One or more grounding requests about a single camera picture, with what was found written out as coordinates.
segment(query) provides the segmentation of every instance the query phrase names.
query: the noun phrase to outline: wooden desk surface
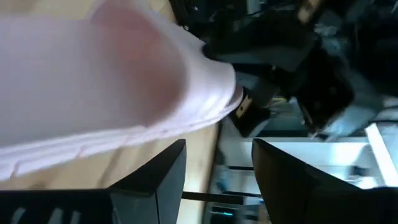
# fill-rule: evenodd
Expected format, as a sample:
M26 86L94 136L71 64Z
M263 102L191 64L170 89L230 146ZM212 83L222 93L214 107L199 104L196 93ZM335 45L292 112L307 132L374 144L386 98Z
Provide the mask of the wooden desk surface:
M0 0L0 16L21 14L82 19L95 0ZM149 7L173 20L168 0L147 0ZM22 177L0 182L0 189L93 189L107 187L145 164L178 138L187 140L184 190L204 192L213 160L218 126L176 138L152 141L97 154ZM178 223L199 223L203 204L182 200Z

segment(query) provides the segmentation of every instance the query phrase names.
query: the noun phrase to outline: pink fabric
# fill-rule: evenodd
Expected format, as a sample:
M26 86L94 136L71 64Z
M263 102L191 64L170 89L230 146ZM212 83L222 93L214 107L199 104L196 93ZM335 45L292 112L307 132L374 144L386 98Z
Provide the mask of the pink fabric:
M3 18L0 32L0 180L194 131L241 100L231 65L145 9Z

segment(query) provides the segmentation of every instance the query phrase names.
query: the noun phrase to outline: wooden floor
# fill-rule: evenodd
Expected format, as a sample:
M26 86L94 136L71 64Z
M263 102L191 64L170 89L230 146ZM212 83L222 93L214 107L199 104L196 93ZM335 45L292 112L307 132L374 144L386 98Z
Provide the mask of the wooden floor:
M82 19L95 0L0 0L0 16L21 14ZM168 0L147 0L149 7L173 20ZM204 192L216 143L213 125L176 138L153 141L98 154L29 175L0 182L0 189L95 189L107 187L156 156L178 138L187 140L187 172L184 190ZM203 204L182 200L178 223L199 223Z

